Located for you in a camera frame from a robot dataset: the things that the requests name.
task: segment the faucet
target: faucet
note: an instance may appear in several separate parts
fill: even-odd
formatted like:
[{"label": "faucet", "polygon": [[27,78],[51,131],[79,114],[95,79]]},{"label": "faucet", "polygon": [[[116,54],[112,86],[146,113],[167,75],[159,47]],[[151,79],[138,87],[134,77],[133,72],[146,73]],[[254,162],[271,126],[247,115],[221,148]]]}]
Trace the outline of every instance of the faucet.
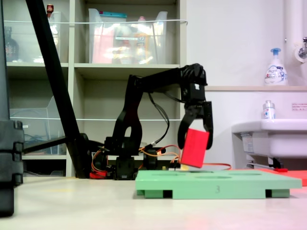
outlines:
[{"label": "faucet", "polygon": [[304,47],[300,48],[298,51],[298,55],[300,58],[307,58],[307,37],[303,37]]}]

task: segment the number 3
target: number 3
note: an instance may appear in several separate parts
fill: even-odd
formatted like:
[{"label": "number 3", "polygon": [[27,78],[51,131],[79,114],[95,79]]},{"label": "number 3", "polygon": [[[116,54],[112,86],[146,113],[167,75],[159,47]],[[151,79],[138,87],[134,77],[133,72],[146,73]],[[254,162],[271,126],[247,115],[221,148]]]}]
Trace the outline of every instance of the number 3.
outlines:
[{"label": "number 3", "polygon": [[216,190],[215,190],[215,193],[220,193],[220,186],[216,186]]}]

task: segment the hole in board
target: hole in board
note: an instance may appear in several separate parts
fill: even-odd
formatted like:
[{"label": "hole in board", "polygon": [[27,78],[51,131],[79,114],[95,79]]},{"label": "hole in board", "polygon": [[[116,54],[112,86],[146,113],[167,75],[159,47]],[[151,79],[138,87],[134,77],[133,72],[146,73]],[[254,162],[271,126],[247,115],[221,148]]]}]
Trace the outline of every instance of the hole in board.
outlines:
[{"label": "hole in board", "polygon": [[262,175],[261,173],[246,173],[246,172],[242,172],[242,173],[229,173],[228,175],[234,175],[234,176],[258,176],[258,175]]},{"label": "hole in board", "polygon": [[272,190],[271,189],[265,190],[265,197],[272,197]]},{"label": "hole in board", "polygon": [[196,176],[199,179],[229,179],[231,176]]},{"label": "hole in board", "polygon": [[173,198],[173,190],[163,190],[163,198]]},{"label": "hole in board", "polygon": [[156,176],[184,176],[185,173],[175,173],[175,174],[155,174]]},{"label": "hole in board", "polygon": [[212,171],[190,171],[190,173],[213,173]]}]

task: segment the white shelving unit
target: white shelving unit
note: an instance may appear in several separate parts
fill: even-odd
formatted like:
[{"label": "white shelving unit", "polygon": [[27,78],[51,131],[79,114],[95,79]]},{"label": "white shelving unit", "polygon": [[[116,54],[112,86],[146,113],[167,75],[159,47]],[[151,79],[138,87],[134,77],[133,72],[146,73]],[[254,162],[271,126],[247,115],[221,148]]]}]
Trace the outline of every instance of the white shelving unit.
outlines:
[{"label": "white shelving unit", "polygon": [[[166,33],[166,60],[168,64],[159,65],[120,65],[91,64],[89,59],[89,25],[74,24],[88,22],[88,9],[99,11],[124,12],[127,21],[137,21],[140,16],[154,20],[159,12],[167,11],[168,19],[186,20],[187,0],[44,0],[45,6],[53,4],[54,10],[63,12],[71,23],[69,26],[68,62],[62,63],[64,78],[71,98],[76,118],[107,119],[78,120],[80,132],[89,139],[104,142],[111,136],[115,120],[123,108],[127,80],[130,74],[147,76],[172,68],[186,65],[186,23],[168,22]],[[25,1],[4,0],[4,20],[31,21]],[[52,97],[43,63],[9,62],[11,108],[45,107]],[[167,112],[171,127],[160,146],[177,143],[179,119],[183,116],[180,105],[164,95],[154,94],[156,103]],[[147,95],[143,95],[139,107],[143,129],[142,142],[150,143],[158,139],[165,131],[166,124],[151,104]],[[66,159],[66,176],[74,176],[74,169],[69,155],[25,155],[28,160],[64,160]],[[172,156],[162,156],[159,160],[171,160]]]},{"label": "white shelving unit", "polygon": [[23,160],[66,160],[66,155],[23,155]]}]

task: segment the clear plastic container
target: clear plastic container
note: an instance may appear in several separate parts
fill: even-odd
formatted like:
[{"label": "clear plastic container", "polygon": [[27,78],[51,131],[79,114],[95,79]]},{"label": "clear plastic container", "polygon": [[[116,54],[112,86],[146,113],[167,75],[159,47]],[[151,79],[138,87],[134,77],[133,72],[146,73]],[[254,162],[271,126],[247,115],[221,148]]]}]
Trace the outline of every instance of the clear plastic container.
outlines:
[{"label": "clear plastic container", "polygon": [[[11,120],[18,120],[24,127],[24,146],[64,136],[64,130],[54,97],[46,108],[10,109]],[[61,144],[29,153],[33,155],[65,155],[66,145]]]},{"label": "clear plastic container", "polygon": [[[49,23],[59,59],[60,62],[68,62],[69,25],[59,24],[60,22],[68,21],[63,13],[53,12]],[[9,30],[5,30],[7,57],[10,52],[7,43],[13,43],[18,49],[16,56],[7,58],[7,61],[44,63],[32,23],[4,22],[4,26],[11,28],[11,36],[8,34]]]},{"label": "clear plastic container", "polygon": [[[166,20],[160,12],[156,20]],[[103,23],[96,9],[89,9],[90,63],[166,64],[166,22]]]}]

